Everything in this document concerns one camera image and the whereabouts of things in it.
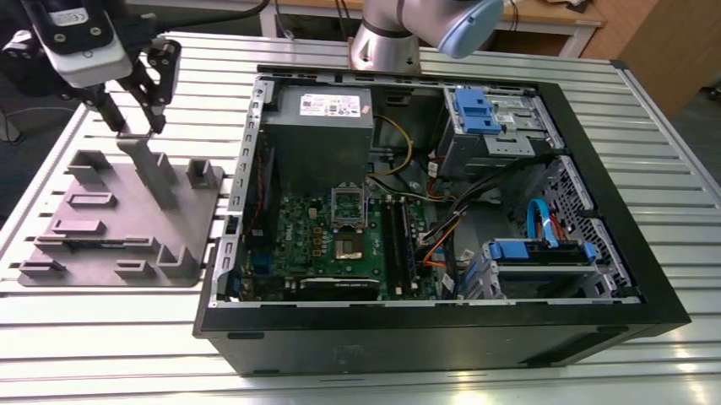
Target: green motherboard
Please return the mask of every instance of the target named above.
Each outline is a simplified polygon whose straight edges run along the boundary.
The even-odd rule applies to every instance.
[[[437,298],[434,273],[417,273],[415,269],[410,275],[405,273],[407,263],[415,265],[417,236],[427,229],[422,202],[389,196],[367,198],[359,206],[360,212],[358,201],[346,194],[336,199],[335,206],[331,196],[282,198],[267,277],[256,278],[255,290],[262,300],[283,300],[282,289],[302,278],[377,280],[379,300]],[[334,226],[331,209],[336,218],[363,218],[364,226]],[[391,209],[402,215],[391,216]],[[407,230],[407,235],[399,238],[403,243],[397,244],[389,235],[402,230]],[[386,257],[391,249],[395,262]]]

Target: chip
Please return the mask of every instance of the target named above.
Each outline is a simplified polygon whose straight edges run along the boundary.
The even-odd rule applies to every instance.
[[[336,260],[360,260],[363,259],[363,250],[363,234],[355,232],[339,232],[334,234],[334,252]]]

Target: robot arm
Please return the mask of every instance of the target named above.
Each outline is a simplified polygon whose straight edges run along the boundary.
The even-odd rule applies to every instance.
[[[27,30],[3,48],[3,70],[20,92],[79,99],[119,132],[125,120],[105,93],[105,83],[117,80],[140,104],[151,133],[162,132],[182,46],[158,37],[155,17],[131,15],[123,0],[13,0],[12,6]]]
[[[450,57],[467,57],[494,32],[502,14],[502,0],[364,0],[351,66],[418,72],[418,38]]]
[[[125,0],[11,0],[24,29],[0,51],[0,66],[23,94],[79,99],[120,132],[125,120],[105,92],[105,83],[116,80],[140,104],[150,134],[160,133],[183,48],[159,34],[244,19],[268,2],[223,17],[163,24],[152,14],[131,15]],[[502,0],[366,0],[351,65],[360,70],[417,72],[418,38],[446,55],[466,57],[493,32],[502,10]],[[148,76],[142,52],[159,73],[158,82]]]

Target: ram slot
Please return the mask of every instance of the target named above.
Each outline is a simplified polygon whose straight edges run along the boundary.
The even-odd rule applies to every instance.
[[[403,255],[402,245],[398,243],[402,228],[398,226],[401,217],[397,216],[395,204],[386,202],[381,209],[381,223],[383,224],[383,253],[386,257],[386,287],[391,297],[403,293]]]
[[[398,204],[401,207],[401,213],[403,218],[403,262],[406,268],[403,274],[406,275],[405,281],[411,289],[417,289],[415,281],[418,280],[418,274],[415,273],[415,255],[414,255],[414,237],[410,229],[410,213],[407,212],[407,204],[402,202]]]

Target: wooden cabinet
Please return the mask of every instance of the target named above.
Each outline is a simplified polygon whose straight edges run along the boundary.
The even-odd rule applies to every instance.
[[[721,70],[721,1],[595,0],[607,20],[581,57],[626,62],[666,116]]]

